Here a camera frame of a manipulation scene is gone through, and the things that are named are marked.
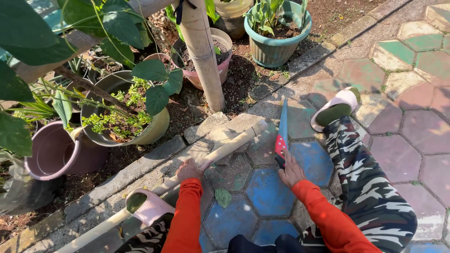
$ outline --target right hand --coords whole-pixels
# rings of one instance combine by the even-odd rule
[[[303,179],[306,179],[305,171],[300,168],[295,157],[291,155],[291,153],[287,149],[281,150],[284,154],[285,165],[284,169],[278,170],[278,175],[281,178],[281,181],[292,189],[294,185]]]

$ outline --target left hand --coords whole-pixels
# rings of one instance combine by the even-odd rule
[[[195,159],[189,158],[180,164],[180,168],[176,170],[175,174],[180,182],[188,178],[198,178],[200,180],[205,170],[208,169],[212,163],[213,160],[207,160],[201,167],[197,167],[195,165]]]

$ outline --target teal flower pot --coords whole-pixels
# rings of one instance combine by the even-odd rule
[[[253,6],[253,8],[259,8],[261,3]],[[292,20],[300,22],[302,18],[302,6],[291,2],[284,1],[283,3],[284,16],[292,18]],[[259,35],[252,30],[250,22],[247,17],[244,20],[244,28],[250,37],[250,50],[252,52],[253,60],[263,67],[277,68],[285,64],[291,55],[294,53],[298,46],[298,43],[308,36],[312,27],[311,15],[306,11],[306,19],[301,34],[288,39],[270,39]]]

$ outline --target blue paving tile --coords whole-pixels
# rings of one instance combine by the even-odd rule
[[[334,165],[330,155],[318,142],[293,143],[289,151],[295,156],[298,165],[305,170],[309,181],[319,187],[328,186]]]
[[[200,246],[202,247],[202,253],[208,253],[210,251],[215,251],[216,248],[212,245],[211,241],[206,234],[206,230],[203,226],[200,227]]]
[[[295,226],[288,220],[262,220],[256,229],[253,243],[256,245],[274,244],[282,234],[297,237],[300,235]]]
[[[449,253],[450,249],[444,244],[433,244],[433,243],[416,243],[410,244],[410,253]]]
[[[231,203],[222,208],[214,201],[203,225],[219,249],[228,248],[236,235],[252,239],[258,217],[243,194],[231,195]]]
[[[262,217],[288,217],[296,199],[282,183],[278,168],[256,170],[246,193]]]

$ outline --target person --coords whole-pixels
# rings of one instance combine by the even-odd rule
[[[335,205],[308,181],[290,152],[283,150],[286,163],[285,169],[279,170],[281,181],[305,205],[314,225],[296,239],[280,235],[274,245],[267,246],[257,246],[243,235],[236,235],[228,253],[399,253],[407,246],[417,229],[417,218],[351,123],[349,116],[359,101],[358,90],[349,87],[338,92],[311,120],[312,127],[325,134],[326,150],[339,175],[342,194]],[[135,236],[116,252],[202,252],[200,178],[211,163],[197,168],[193,158],[184,161],[176,172],[181,184],[175,215],[156,220],[145,240]]]

